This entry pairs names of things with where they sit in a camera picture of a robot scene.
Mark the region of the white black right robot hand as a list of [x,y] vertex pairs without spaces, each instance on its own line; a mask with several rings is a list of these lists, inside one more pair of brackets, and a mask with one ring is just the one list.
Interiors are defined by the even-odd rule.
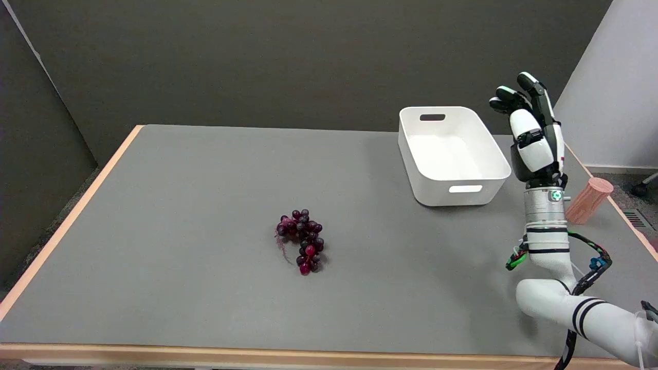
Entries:
[[513,171],[526,188],[564,189],[568,182],[564,173],[565,142],[549,91],[528,72],[517,75],[517,84],[521,90],[500,86],[489,99],[494,112],[508,117]]

